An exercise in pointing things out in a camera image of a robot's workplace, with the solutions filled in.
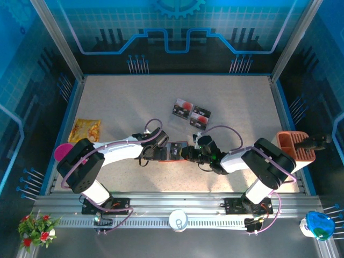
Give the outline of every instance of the yellow snack bag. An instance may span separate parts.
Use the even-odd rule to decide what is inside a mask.
[[[69,135],[68,141],[78,142],[84,138],[89,139],[91,142],[99,141],[100,124],[100,120],[78,119]]]

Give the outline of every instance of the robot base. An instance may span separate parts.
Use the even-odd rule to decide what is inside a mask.
[[[221,207],[224,207],[226,210],[226,215],[233,215],[233,214],[256,214],[256,215],[263,215],[273,214],[273,206],[271,204],[270,198],[264,198],[260,203],[256,204],[253,207],[253,212],[248,212],[247,209],[242,204],[242,198],[225,198],[225,203],[221,204]]]
[[[112,209],[124,209],[130,207],[129,198],[113,198]],[[119,212],[104,212],[95,208],[87,199],[84,200],[82,205],[81,214],[83,215],[96,215],[97,212],[106,215],[127,215],[129,211],[119,211]]]

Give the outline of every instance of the gear graphic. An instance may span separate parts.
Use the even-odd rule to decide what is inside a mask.
[[[0,6],[6,6],[20,26],[30,21],[32,15],[30,0],[1,0]]]
[[[193,15],[195,11],[200,9],[201,4],[205,4],[205,0],[154,0],[153,2],[154,9],[160,11],[161,15],[176,19]]]

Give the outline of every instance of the speckled tabletop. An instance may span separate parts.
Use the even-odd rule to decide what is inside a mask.
[[[281,130],[266,76],[88,76],[75,119],[101,119],[100,142],[107,142],[142,133],[147,121],[159,118],[170,141],[193,145],[194,127],[171,114],[177,98],[210,110],[208,128],[231,126],[242,135],[244,146],[260,137],[272,140]],[[151,123],[148,129],[157,125]],[[209,135],[223,152],[240,144],[224,128]],[[110,191],[243,192],[256,176],[250,170],[217,175],[186,161],[150,162],[140,167],[137,160],[122,160],[103,167],[97,179]],[[55,191],[62,190],[61,180],[59,176]],[[286,184],[279,192],[298,192],[298,187]]]

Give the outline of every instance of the glass panel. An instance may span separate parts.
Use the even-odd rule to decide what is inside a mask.
[[[0,1],[0,38],[0,253],[16,257],[42,177],[24,169],[45,175],[75,78],[30,1]]]
[[[86,74],[271,73],[308,0],[47,3]]]
[[[280,78],[296,130],[309,135],[331,134],[344,111],[343,10],[341,0],[323,1]],[[337,145],[316,152],[316,161],[308,166],[322,200],[337,196],[328,199],[330,206],[342,202],[344,194],[343,139],[340,121],[333,138]]]

